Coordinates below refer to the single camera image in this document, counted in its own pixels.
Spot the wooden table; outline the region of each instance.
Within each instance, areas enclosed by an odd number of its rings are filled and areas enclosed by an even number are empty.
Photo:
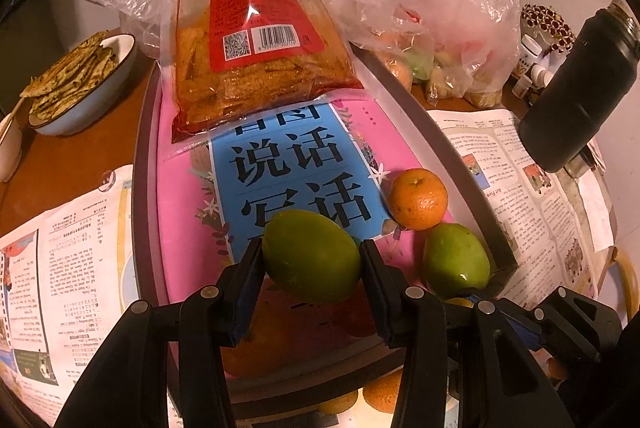
[[[105,171],[133,162],[140,109],[153,66],[153,62],[142,54],[138,57],[129,90],[94,125],[70,137],[46,137],[24,129],[20,165],[8,183],[0,183],[0,236],[48,209],[92,191]],[[434,108],[425,99],[421,86],[414,85],[412,94],[426,109]],[[510,83],[503,89],[502,101],[518,117],[527,111],[526,104],[511,93]],[[438,109],[478,111],[464,99],[439,101]],[[18,114],[19,122],[26,122],[26,110],[24,108]],[[584,205],[575,182],[568,176],[561,182],[567,194],[573,195],[571,202],[580,217],[583,236],[590,239]]]

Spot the red label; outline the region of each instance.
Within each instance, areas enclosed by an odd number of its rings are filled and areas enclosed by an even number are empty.
[[[322,50],[324,43],[297,0],[210,0],[214,72]]]

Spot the black thermos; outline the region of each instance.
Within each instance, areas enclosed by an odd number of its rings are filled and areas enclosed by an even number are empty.
[[[522,144],[546,172],[578,154],[636,80],[640,34],[624,7],[613,0],[585,21],[574,48],[520,121]]]

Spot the bowl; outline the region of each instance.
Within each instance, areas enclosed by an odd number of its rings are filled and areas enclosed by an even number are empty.
[[[102,46],[113,49],[117,67],[82,99],[72,104],[55,119],[43,121],[29,116],[29,124],[42,135],[73,135],[92,125],[118,100],[127,84],[127,78],[136,55],[136,40],[131,34],[118,34],[102,40]]]
[[[6,116],[0,122],[0,129],[4,127],[7,119]],[[13,119],[9,128],[6,129],[2,138],[0,138],[0,181],[7,182],[14,174],[20,158],[22,157],[22,132],[18,126],[18,122]]]

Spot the barcode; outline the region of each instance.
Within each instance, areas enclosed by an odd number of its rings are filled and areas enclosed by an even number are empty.
[[[267,50],[280,50],[300,46],[298,35],[293,25],[265,25],[251,29],[256,54]]]
[[[249,33],[246,30],[240,30],[240,32],[234,32],[233,34],[224,36],[222,38],[222,44],[225,47],[225,61],[251,56]]]

